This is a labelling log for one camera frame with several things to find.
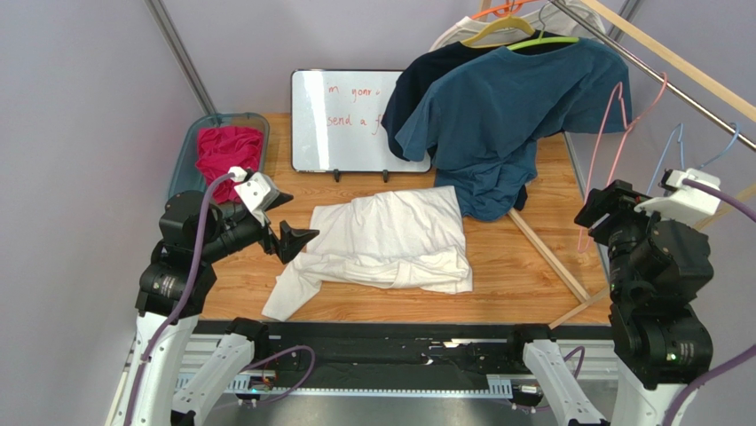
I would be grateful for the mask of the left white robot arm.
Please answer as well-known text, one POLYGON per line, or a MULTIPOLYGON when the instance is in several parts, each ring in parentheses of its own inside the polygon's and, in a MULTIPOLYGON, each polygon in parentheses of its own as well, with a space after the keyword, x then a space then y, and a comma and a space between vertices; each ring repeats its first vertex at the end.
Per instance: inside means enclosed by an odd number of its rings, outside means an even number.
POLYGON ((213 264, 253 244, 287 264, 319 234, 287 222, 274 233, 244 208, 225 211, 204 197, 175 194, 159 220, 162 237, 139 279, 134 354, 114 425, 204 424, 242 369, 270 352, 267 325, 236 318, 193 378, 179 385, 185 350, 217 280, 213 264))

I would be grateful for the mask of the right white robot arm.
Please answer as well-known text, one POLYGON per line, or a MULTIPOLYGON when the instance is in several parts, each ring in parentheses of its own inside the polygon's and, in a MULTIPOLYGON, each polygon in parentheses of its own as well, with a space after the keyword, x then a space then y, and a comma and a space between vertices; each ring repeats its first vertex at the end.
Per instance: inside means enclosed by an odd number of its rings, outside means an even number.
POLYGON ((691 305, 713 278, 709 239, 644 212, 646 200, 617 180, 592 190, 575 218, 608 250, 610 330, 618 358, 612 415, 595 408, 545 326, 515 333, 524 366, 561 425, 672 425, 709 372, 713 341, 691 305))

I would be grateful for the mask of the white floral print t-shirt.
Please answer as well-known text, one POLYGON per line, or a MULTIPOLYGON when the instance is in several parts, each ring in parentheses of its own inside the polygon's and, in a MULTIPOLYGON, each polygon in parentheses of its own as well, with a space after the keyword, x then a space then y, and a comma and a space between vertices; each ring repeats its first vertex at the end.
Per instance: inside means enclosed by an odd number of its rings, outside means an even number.
POLYGON ((276 279, 262 309, 285 321, 324 282, 457 295, 473 289, 461 208, 451 186, 389 191, 314 208, 319 235, 276 279))

